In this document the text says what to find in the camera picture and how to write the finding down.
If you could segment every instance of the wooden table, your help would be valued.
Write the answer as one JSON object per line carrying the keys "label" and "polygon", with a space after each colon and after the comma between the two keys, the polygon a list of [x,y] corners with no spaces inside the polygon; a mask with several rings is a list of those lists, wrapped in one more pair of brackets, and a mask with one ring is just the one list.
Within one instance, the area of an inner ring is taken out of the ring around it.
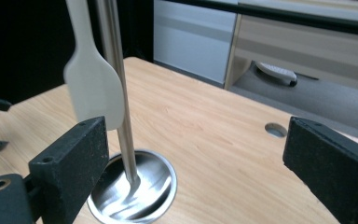
{"label": "wooden table", "polygon": [[[282,162],[285,138],[265,131],[289,114],[135,58],[125,60],[135,148],[164,155],[178,176],[157,223],[337,223]],[[0,112],[0,175],[29,174],[28,161],[76,124],[66,86]],[[108,133],[110,153],[119,152]],[[76,223],[98,223],[85,204]]]}

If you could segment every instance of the white plastic spatula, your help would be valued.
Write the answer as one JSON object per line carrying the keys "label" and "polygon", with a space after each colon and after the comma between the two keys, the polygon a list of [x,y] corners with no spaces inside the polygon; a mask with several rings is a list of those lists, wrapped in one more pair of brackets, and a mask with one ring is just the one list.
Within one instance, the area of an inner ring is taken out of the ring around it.
{"label": "white plastic spatula", "polygon": [[65,66],[63,76],[77,120],[105,116],[106,129],[114,130],[124,119],[120,79],[95,47],[87,0],[66,0],[66,5],[75,33],[76,49]]}

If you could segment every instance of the dark background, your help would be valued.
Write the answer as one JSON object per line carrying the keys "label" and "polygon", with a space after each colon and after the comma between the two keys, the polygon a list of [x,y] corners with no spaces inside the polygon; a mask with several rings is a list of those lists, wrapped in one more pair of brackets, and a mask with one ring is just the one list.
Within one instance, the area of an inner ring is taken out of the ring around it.
{"label": "dark background", "polygon": [[[118,0],[117,7],[124,58],[153,62],[153,0]],[[89,13],[103,54],[94,0]],[[63,84],[74,49],[65,0],[0,1],[0,98],[16,104]]]}

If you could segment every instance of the stainless steel pole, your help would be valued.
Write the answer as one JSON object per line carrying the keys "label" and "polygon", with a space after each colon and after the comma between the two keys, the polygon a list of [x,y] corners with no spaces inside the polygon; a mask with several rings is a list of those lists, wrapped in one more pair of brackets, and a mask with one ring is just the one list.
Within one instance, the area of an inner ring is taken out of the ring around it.
{"label": "stainless steel pole", "polygon": [[124,163],[126,177],[131,186],[139,182],[136,169],[135,152],[133,148],[130,109],[124,72],[123,52],[121,48],[120,25],[118,22],[116,0],[96,0],[103,38],[103,53],[105,59],[116,70],[123,86],[125,115],[123,124],[117,129],[118,142]]}

